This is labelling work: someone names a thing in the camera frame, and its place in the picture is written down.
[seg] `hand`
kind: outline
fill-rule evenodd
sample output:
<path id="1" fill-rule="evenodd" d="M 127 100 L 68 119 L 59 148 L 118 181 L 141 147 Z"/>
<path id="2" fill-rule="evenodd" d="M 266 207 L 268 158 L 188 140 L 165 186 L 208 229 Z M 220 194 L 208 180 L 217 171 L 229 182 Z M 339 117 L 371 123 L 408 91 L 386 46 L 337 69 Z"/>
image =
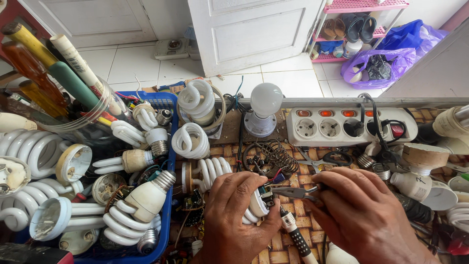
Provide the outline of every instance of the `hand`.
<path id="1" fill-rule="evenodd" d="M 249 264 L 281 227 L 280 201 L 261 225 L 243 225 L 251 194 L 267 177 L 243 171 L 227 173 L 214 181 L 205 207 L 204 246 L 191 263 Z"/>
<path id="2" fill-rule="evenodd" d="M 335 167 L 312 180 L 333 189 L 319 195 L 329 214 L 309 200 L 303 203 L 329 239 L 361 264 L 439 263 L 417 240 L 401 203 L 376 174 Z"/>

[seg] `sandal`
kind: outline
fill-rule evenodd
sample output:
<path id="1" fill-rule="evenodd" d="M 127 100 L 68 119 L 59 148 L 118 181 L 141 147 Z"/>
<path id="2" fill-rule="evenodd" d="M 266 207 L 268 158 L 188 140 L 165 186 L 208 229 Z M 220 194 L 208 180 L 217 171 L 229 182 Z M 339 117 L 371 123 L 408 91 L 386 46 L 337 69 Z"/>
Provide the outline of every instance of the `sandal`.
<path id="1" fill-rule="evenodd" d="M 335 40 L 343 40 L 345 38 L 345 24 L 342 19 L 335 20 L 334 32 L 337 35 Z"/>
<path id="2" fill-rule="evenodd" d="M 334 20 L 326 20 L 320 33 L 326 40 L 334 40 L 334 38 L 336 37 L 334 32 Z"/>
<path id="3" fill-rule="evenodd" d="M 376 19 L 365 13 L 357 13 L 356 15 L 363 18 L 363 26 L 358 33 L 360 39 L 363 43 L 370 43 L 373 40 L 373 32 L 376 29 Z"/>
<path id="4" fill-rule="evenodd" d="M 362 30 L 364 19 L 355 14 L 346 13 L 342 15 L 342 21 L 345 24 L 345 36 L 350 43 L 355 43 L 360 39 L 359 32 Z"/>

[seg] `power socket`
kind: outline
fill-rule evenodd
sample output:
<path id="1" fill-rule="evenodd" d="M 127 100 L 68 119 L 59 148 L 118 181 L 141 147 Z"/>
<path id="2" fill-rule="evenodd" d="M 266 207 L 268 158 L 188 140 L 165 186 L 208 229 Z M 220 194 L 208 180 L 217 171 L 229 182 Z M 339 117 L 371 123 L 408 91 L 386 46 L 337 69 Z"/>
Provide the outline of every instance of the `power socket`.
<path id="1" fill-rule="evenodd" d="M 321 112 L 330 112 L 330 116 L 321 116 Z M 344 111 L 354 116 L 344 116 Z M 372 116 L 364 118 L 363 127 L 353 131 L 350 126 L 360 122 L 360 107 L 357 108 L 293 108 L 287 116 L 288 142 L 293 146 L 308 147 L 342 147 L 362 143 L 370 143 L 374 139 L 374 126 Z M 381 121 L 394 119 L 402 121 L 407 126 L 403 137 L 390 145 L 398 145 L 412 141 L 417 136 L 415 120 L 404 110 L 399 108 L 378 108 Z M 393 140 L 390 125 L 383 126 L 383 138 Z"/>

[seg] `red switch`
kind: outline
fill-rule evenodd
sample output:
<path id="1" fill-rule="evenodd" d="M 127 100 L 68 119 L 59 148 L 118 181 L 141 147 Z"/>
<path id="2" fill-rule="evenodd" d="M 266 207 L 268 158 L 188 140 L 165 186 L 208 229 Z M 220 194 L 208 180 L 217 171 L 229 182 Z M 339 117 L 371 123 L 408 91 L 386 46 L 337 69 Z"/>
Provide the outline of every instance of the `red switch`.
<path id="1" fill-rule="evenodd" d="M 394 138 L 398 138 L 404 133 L 404 129 L 401 127 L 401 125 L 398 124 L 392 124 L 391 131 L 393 132 Z"/>

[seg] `star-patterned handle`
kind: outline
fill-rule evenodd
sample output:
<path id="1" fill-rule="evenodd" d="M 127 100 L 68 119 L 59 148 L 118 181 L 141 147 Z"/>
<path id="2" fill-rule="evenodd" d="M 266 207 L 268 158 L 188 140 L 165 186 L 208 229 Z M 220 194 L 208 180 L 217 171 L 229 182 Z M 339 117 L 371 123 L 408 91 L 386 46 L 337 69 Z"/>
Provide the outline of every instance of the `star-patterned handle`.
<path id="1" fill-rule="evenodd" d="M 295 247 L 298 249 L 298 253 L 300 253 L 301 257 L 306 257 L 307 255 L 311 254 L 311 249 L 308 247 L 308 244 L 306 244 L 306 241 L 301 235 L 299 228 L 296 228 L 289 234 L 293 240 Z"/>

